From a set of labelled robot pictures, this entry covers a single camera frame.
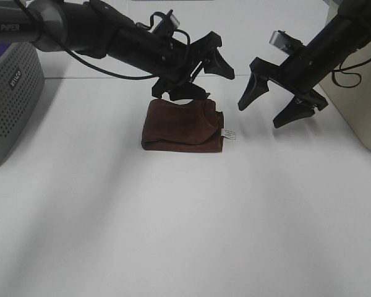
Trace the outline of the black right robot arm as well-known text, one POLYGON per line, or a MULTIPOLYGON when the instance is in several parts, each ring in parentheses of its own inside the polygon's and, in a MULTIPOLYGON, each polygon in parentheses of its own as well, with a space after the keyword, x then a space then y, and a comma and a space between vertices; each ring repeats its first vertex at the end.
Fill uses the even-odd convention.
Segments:
POLYGON ((251 76, 238 102, 246 109, 259 96, 267 93, 268 82, 285 88, 294 97, 273 120, 276 128, 323 110, 328 102, 313 88, 357 50, 371 42, 371 1, 343 1, 337 14, 308 45, 282 30, 273 32, 270 44, 288 54, 275 65, 260 58, 250 63, 251 76))

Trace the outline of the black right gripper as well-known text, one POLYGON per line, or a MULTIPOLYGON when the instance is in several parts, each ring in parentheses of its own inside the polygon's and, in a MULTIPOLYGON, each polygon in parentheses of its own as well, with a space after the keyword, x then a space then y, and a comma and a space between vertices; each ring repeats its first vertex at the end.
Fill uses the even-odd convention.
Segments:
POLYGON ((259 96, 267 93, 268 81, 271 80, 298 97, 293 98, 274 118, 275 128, 312 117, 315 114, 313 105, 319 110, 327 106, 324 97, 313 88, 355 52, 363 38, 364 29, 360 24, 336 16, 308 45, 297 49, 279 66, 255 58, 250 64, 252 73, 249 82, 237 104, 239 110, 245 110, 259 96))

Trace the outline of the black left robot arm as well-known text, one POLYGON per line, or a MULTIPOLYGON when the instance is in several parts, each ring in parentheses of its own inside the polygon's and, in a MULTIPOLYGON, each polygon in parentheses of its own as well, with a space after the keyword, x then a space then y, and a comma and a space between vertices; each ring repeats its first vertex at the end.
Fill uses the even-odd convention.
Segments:
POLYGON ((0 43, 31 43, 43 52, 65 51, 85 63, 86 57, 107 56, 145 71, 156 79, 151 94, 172 101, 206 100, 194 84, 201 73, 234 78, 234 69, 220 55, 221 37, 210 32, 197 41, 174 38, 179 22, 172 12, 154 12, 147 24, 134 22, 103 1, 0 3, 0 43))

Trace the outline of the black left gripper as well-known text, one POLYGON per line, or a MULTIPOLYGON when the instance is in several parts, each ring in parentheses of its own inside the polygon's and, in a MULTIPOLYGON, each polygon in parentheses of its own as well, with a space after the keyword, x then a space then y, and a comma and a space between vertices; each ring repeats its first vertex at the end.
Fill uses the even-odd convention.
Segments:
POLYGON ((210 93, 192 83, 192 73, 204 62, 206 74, 235 78, 234 69, 224 60, 217 47, 221 37, 215 32, 191 43, 159 37, 139 28, 120 29, 110 41, 107 55, 150 73, 158 78, 151 95, 169 94, 171 101, 204 101, 210 93))

